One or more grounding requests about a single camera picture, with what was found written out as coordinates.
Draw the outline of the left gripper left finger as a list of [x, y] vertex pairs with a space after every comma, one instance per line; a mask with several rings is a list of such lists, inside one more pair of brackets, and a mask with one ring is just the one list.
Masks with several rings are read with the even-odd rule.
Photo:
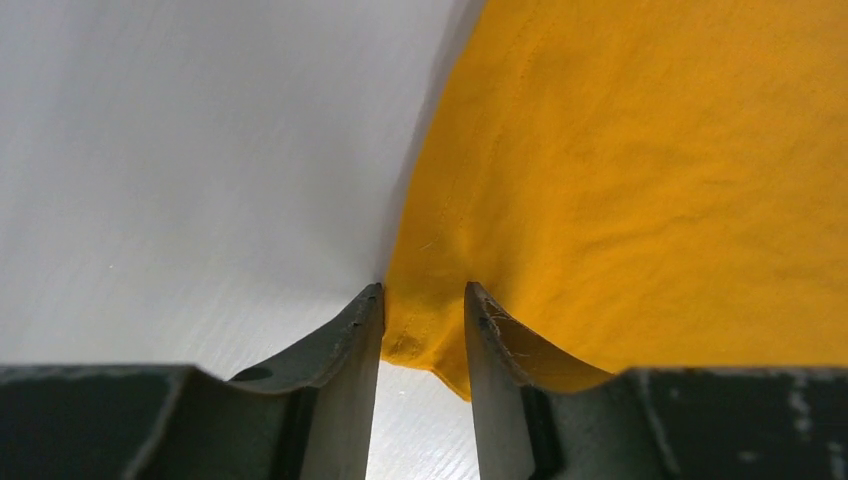
[[193, 365], [5, 365], [5, 479], [362, 479], [383, 288], [224, 380]]

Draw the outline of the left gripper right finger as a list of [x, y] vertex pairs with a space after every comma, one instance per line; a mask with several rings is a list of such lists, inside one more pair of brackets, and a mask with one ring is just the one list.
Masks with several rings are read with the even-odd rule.
[[577, 392], [589, 366], [510, 316], [464, 300], [484, 479], [843, 479], [843, 368], [635, 368]]

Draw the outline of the yellow t shirt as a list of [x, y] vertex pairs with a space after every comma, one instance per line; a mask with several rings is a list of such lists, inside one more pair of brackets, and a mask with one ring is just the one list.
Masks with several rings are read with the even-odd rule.
[[629, 367], [847, 361], [847, 5], [488, 1], [411, 177], [385, 361], [470, 395], [477, 282]]

